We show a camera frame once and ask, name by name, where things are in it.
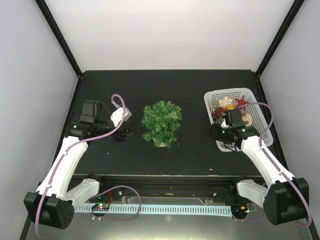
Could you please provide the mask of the small green christmas tree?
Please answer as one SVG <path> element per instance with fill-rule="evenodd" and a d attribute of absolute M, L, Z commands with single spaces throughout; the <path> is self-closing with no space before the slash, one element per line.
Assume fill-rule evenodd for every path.
<path fill-rule="evenodd" d="M 181 127 L 182 109 L 171 101 L 160 100 L 143 109 L 141 124 L 146 131 L 142 138 L 156 148 L 171 148 Z"/>

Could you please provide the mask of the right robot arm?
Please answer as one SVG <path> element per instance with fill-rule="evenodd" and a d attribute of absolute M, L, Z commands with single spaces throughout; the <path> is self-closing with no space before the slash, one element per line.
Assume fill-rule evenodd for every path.
<path fill-rule="evenodd" d="M 246 125 L 239 109 L 228 110 L 224 121 L 213 123 L 209 135 L 223 144 L 240 149 L 258 169 L 265 186 L 252 179 L 239 181 L 227 189 L 228 198 L 234 202 L 246 198 L 264 211 L 273 225 L 306 219 L 312 222 L 309 208 L 309 184 L 304 178 L 296 178 L 271 153 L 262 135 L 252 125 Z"/>

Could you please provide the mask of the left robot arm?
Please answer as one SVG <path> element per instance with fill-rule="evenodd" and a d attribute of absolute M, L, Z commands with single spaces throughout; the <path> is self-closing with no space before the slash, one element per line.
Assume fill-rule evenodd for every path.
<path fill-rule="evenodd" d="M 90 142 L 112 136 L 121 142 L 128 138 L 130 131 L 121 129 L 132 113 L 124 104 L 117 104 L 112 95 L 115 111 L 107 118 L 101 116 L 103 102 L 85 100 L 82 112 L 67 126 L 59 153 L 47 176 L 35 192 L 27 192 L 23 203 L 28 215 L 36 226 L 45 225 L 66 229 L 75 211 L 90 198 L 103 199 L 108 192 L 106 185 L 96 179 L 86 178 L 68 190 L 76 167 L 89 147 Z"/>

